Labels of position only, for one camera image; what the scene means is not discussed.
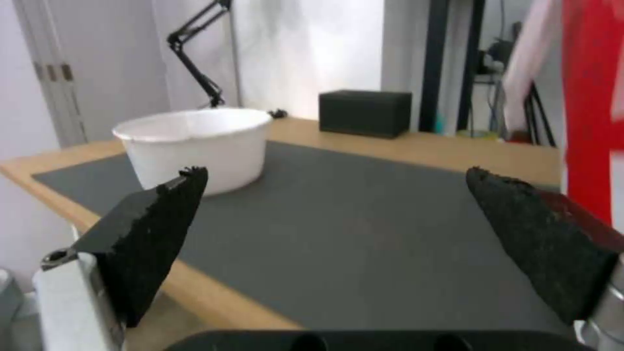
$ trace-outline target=wooden table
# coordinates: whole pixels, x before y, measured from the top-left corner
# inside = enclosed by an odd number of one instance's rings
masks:
[[[319,132],[317,122],[294,118],[274,121],[269,139],[458,172],[465,172],[472,166],[481,166],[504,176],[518,177],[543,185],[558,186],[560,178],[560,154],[558,150],[546,147],[422,133],[406,134],[395,140],[375,139]],[[37,182],[32,175],[123,152],[124,148],[119,141],[95,142],[14,159],[0,165],[0,171],[74,224],[79,231],[85,232],[100,217]],[[163,283],[163,289],[180,305],[217,328],[301,328],[287,317],[269,310],[180,260],[174,262]]]

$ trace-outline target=white door frame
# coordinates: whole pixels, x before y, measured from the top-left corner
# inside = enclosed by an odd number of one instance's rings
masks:
[[[63,60],[47,0],[14,0],[34,69],[61,147],[87,142],[73,84],[61,71]]]

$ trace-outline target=black foam block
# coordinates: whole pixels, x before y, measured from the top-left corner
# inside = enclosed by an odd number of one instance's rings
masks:
[[[530,184],[479,168],[467,171],[466,182],[506,253],[541,298],[566,324],[586,319],[618,254],[599,247],[591,233],[553,210]]]
[[[73,248],[97,257],[118,318],[135,327],[180,252],[208,180],[206,168],[124,198]]]

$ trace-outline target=black pole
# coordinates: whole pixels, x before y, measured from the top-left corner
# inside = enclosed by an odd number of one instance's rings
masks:
[[[474,76],[479,64],[479,39],[481,38],[484,11],[485,0],[474,0],[466,50],[466,64],[464,66],[464,80],[462,81],[462,92],[459,99],[459,114],[457,115],[458,131],[466,129],[468,126]]]
[[[449,0],[431,0],[427,24],[425,67],[422,74],[421,115],[418,123],[418,130],[421,132],[433,132],[436,126],[448,19]]]

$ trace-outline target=door hinge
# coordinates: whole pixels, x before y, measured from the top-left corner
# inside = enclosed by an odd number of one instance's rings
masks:
[[[72,72],[72,67],[68,63],[63,62],[61,64],[61,73],[63,74],[63,78],[67,82],[73,82],[74,81],[74,73]]]
[[[56,71],[54,70],[54,66],[51,64],[46,65],[47,67],[47,75],[50,78],[51,82],[56,82]]]
[[[43,68],[38,62],[33,62],[32,65],[35,68],[35,74],[37,75],[37,79],[41,82],[43,81]]]

